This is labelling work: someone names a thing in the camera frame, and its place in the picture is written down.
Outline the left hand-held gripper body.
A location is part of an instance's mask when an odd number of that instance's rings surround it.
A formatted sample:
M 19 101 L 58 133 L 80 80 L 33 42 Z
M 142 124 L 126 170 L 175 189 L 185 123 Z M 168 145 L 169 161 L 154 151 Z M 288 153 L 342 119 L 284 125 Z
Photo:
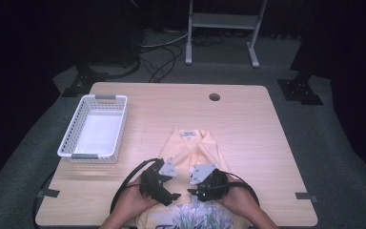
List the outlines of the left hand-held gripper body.
M 169 157 L 167 160 L 163 158 L 152 158 L 145 160 L 140 164 L 143 168 L 152 163 L 144 172 L 141 173 L 141 184 L 139 186 L 140 193 L 147 193 L 153 199 L 158 199 L 161 191 L 168 191 L 164 187 L 164 183 L 177 177 L 177 172 L 173 165 L 173 159 Z

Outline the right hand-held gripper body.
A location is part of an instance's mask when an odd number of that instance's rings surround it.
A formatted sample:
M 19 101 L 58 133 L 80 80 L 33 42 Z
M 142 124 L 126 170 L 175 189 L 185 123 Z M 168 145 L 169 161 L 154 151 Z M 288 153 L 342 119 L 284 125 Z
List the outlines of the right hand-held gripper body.
M 228 178 L 215 163 L 196 164 L 190 175 L 192 189 L 199 190 L 197 197 L 200 201 L 210 201 L 222 198 L 229 192 Z

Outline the cream shirt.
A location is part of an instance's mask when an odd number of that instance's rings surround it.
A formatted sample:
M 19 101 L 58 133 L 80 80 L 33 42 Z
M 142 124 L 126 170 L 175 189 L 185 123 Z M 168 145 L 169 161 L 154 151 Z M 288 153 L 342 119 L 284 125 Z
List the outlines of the cream shirt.
M 195 165 L 213 163 L 221 171 L 231 171 L 209 132 L 175 129 L 159 156 L 173 159 L 177 177 L 167 181 L 164 187 L 181 197 L 169 206 L 159 203 L 145 211 L 135 220 L 138 229 L 248 229 L 251 226 L 219 203 L 199 201 L 188 192 L 193 188 L 190 176 Z

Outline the person's left hand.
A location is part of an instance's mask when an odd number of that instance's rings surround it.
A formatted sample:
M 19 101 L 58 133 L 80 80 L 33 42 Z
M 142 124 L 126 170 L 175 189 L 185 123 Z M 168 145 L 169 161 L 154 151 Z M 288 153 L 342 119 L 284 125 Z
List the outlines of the person's left hand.
M 128 221 L 140 216 L 142 213 L 158 204 L 158 201 L 151 198 L 148 194 L 140 193 L 140 184 L 140 177 L 128 184 L 112 210 L 113 217 L 119 220 Z

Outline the person's right hand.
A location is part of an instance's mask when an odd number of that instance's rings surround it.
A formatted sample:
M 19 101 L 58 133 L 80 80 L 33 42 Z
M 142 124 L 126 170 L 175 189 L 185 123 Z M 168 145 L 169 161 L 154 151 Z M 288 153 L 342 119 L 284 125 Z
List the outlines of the person's right hand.
M 243 187 L 230 187 L 229 192 L 217 202 L 245 219 L 252 219 L 259 210 L 253 196 Z

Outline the white plastic basket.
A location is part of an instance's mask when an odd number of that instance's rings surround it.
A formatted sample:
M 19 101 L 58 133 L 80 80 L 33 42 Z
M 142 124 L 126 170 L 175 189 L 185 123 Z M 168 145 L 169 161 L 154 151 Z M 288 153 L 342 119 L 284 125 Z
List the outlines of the white plastic basket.
M 84 95 L 57 154 L 74 163 L 115 163 L 128 115 L 125 95 Z

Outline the grey tape strip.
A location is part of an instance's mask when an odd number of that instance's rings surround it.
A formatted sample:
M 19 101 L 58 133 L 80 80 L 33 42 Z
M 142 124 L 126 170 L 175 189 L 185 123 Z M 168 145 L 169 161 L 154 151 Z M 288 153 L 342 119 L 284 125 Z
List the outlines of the grey tape strip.
M 308 199 L 312 203 L 317 203 L 318 199 L 316 196 L 309 193 L 295 193 L 296 199 Z
M 36 194 L 36 196 L 38 198 L 44 198 L 44 197 L 57 198 L 58 195 L 59 195 L 59 191 L 58 190 L 52 190 L 52 189 L 41 189 Z

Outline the black stand base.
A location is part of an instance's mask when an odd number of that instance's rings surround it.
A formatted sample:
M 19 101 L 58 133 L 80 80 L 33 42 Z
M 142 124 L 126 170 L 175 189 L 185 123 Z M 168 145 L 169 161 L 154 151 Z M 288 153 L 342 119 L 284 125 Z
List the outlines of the black stand base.
M 77 76 L 71 86 L 62 93 L 63 97 L 77 97 L 79 94 L 88 94 L 94 83 L 105 81 L 109 76 L 107 73 L 94 71 L 87 63 L 77 64 L 75 68 Z
M 302 105 L 322 105 L 319 95 L 313 92 L 307 82 L 278 79 L 277 83 L 287 101 L 299 101 Z

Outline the white metal stand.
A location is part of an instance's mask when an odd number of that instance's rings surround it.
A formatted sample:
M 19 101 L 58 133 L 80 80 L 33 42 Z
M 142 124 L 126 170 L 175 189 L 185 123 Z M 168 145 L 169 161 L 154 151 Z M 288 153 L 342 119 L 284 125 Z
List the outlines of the white metal stand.
M 264 12 L 267 7 L 268 0 L 261 0 L 258 14 L 255 15 L 235 15 L 235 14 L 216 14 L 193 11 L 193 0 L 189 1 L 188 13 L 188 31 L 186 42 L 185 63 L 190 66 L 193 63 L 192 54 L 192 37 L 193 30 L 197 28 L 211 29 L 236 29 L 252 31 L 252 39 L 246 43 L 251 64 L 255 69 L 260 67 L 259 61 L 255 53 L 256 38 L 261 27 Z

